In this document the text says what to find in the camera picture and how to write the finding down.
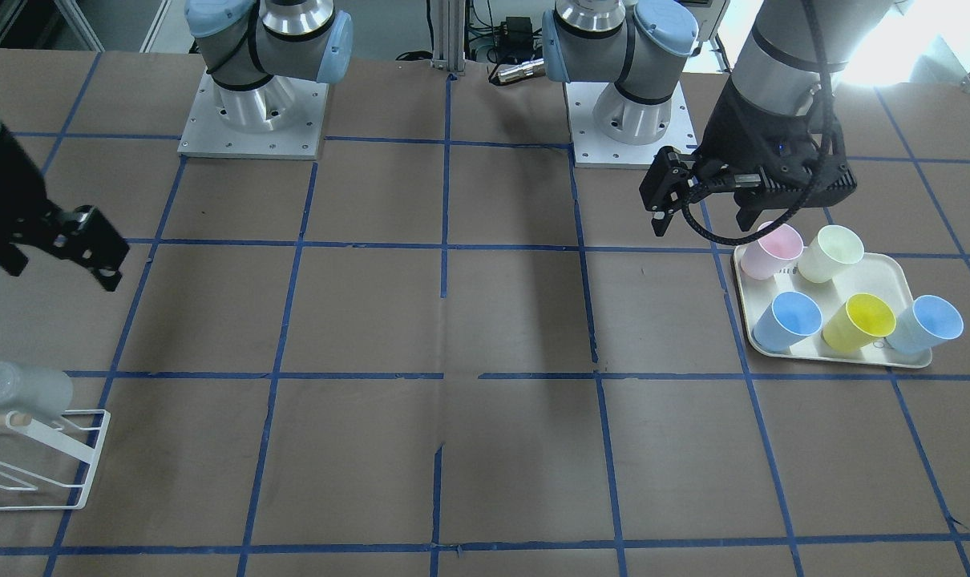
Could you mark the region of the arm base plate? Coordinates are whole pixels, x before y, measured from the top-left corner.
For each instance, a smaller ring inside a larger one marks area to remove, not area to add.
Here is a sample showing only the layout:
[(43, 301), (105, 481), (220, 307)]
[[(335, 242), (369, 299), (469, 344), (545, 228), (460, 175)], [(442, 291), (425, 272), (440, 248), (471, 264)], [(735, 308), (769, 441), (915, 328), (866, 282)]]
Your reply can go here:
[(657, 105), (629, 101), (611, 83), (569, 82), (565, 94), (577, 167), (647, 169), (661, 147), (697, 149), (680, 85)]
[(229, 91), (203, 75), (178, 152), (196, 158), (314, 161), (329, 88), (275, 76), (251, 91)]

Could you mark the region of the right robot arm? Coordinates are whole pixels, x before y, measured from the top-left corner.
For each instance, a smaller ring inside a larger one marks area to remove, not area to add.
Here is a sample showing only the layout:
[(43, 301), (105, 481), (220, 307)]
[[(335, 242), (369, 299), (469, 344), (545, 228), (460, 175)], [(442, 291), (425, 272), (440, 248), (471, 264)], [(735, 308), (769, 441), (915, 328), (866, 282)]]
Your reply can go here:
[[(326, 92), (346, 75), (354, 26), (331, 1), (188, 1), (205, 73), (182, 131), (192, 157), (313, 159)], [(97, 207), (64, 211), (0, 120), (0, 268), (23, 273), (22, 246), (71, 260), (105, 291), (121, 281), (128, 242)]]

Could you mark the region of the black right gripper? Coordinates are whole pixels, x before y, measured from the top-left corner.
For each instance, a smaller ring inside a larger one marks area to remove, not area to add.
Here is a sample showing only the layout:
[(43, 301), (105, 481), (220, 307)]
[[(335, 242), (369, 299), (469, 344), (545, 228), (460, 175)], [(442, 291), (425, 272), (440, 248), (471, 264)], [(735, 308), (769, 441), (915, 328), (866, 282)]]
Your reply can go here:
[(129, 245), (93, 205), (60, 211), (46, 197), (46, 185), (33, 160), (7, 127), (0, 127), (0, 267), (12, 276), (28, 259), (17, 244), (42, 249), (86, 269), (101, 288), (114, 292), (123, 275)]

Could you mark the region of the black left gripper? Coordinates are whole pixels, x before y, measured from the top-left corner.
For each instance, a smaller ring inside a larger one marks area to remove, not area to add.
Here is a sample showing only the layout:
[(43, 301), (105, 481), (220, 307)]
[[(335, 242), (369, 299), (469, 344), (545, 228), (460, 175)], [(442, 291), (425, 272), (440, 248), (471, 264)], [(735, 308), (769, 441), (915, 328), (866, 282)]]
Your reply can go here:
[(687, 213), (688, 205), (708, 196), (693, 190), (694, 176), (705, 185), (729, 174), (767, 176), (760, 192), (735, 195), (740, 207), (735, 220), (742, 232), (751, 232), (765, 212), (793, 207), (814, 174), (815, 136), (822, 128), (822, 96), (812, 98), (807, 113), (778, 115), (750, 103), (728, 80), (695, 153), (661, 147), (653, 157), (640, 185), (644, 208), (653, 213), (653, 232), (665, 236), (676, 213)]

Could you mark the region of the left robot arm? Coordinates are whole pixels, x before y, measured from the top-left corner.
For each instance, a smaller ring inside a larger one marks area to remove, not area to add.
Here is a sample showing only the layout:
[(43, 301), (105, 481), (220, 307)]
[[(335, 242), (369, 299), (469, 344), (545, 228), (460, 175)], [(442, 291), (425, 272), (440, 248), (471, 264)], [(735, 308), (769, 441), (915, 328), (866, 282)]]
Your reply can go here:
[[(706, 240), (760, 240), (800, 209), (829, 208), (855, 192), (835, 84), (888, 1), (764, 1), (700, 143), (662, 146), (639, 187), (657, 236), (681, 215)], [(555, 82), (599, 82), (604, 135), (655, 143), (700, 26), (676, 1), (558, 1), (541, 18), (546, 72)]]

